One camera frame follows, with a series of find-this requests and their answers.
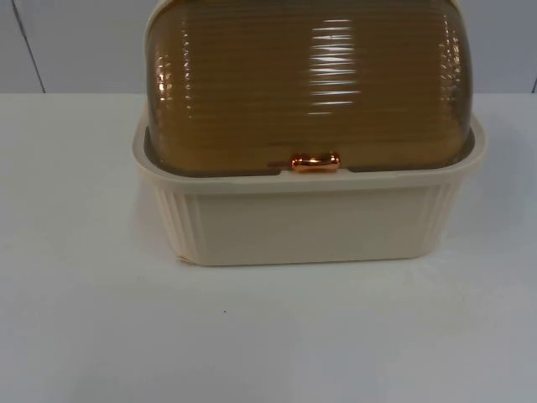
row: wall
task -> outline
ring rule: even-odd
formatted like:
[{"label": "wall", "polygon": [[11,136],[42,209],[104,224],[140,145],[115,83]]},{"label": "wall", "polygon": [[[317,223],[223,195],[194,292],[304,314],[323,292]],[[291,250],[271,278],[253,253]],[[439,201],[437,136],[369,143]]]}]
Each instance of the wall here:
[{"label": "wall", "polygon": [[[537,1],[459,1],[467,19],[476,92],[531,92],[537,78]],[[143,92],[143,30],[156,0],[15,3],[47,92]],[[23,41],[7,41],[0,50],[14,57],[0,77],[4,71],[26,76],[31,69],[24,68]],[[28,86],[13,86],[4,77],[0,92],[38,91],[31,84],[35,80],[26,80]]]},{"label": "wall", "polygon": [[9,0],[0,0],[0,92],[41,92]]}]

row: storage box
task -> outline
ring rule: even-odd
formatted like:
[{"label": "storage box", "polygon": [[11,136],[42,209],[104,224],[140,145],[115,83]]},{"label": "storage box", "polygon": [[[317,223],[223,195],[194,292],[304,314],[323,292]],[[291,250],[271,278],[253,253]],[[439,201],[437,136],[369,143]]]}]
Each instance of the storage box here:
[{"label": "storage box", "polygon": [[426,254],[485,153],[451,0],[164,1],[145,54],[133,152],[197,264]]}]

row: white tabletop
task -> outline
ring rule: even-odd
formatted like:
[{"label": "white tabletop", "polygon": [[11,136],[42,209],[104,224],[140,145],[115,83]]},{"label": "white tabletop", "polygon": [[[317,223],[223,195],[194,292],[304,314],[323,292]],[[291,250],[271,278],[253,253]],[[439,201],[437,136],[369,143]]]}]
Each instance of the white tabletop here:
[{"label": "white tabletop", "polygon": [[478,96],[487,161],[415,260],[179,263],[140,96],[0,96],[5,402],[537,401],[537,97]]}]

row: copper handle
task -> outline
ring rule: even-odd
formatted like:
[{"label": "copper handle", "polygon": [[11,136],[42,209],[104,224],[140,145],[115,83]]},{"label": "copper handle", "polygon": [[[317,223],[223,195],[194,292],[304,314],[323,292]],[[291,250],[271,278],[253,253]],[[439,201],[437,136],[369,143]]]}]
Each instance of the copper handle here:
[{"label": "copper handle", "polygon": [[291,158],[291,170],[295,172],[335,172],[341,167],[341,160],[336,153],[312,157],[307,154],[294,155]]}]

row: brown transparent lid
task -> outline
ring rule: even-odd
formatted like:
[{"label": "brown transparent lid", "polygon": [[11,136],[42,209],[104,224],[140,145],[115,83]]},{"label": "brown transparent lid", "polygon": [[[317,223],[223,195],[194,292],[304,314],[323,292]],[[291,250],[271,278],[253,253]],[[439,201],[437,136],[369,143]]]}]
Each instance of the brown transparent lid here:
[{"label": "brown transparent lid", "polygon": [[150,144],[166,170],[263,175],[449,165],[472,73],[449,0],[177,0],[149,26]]}]

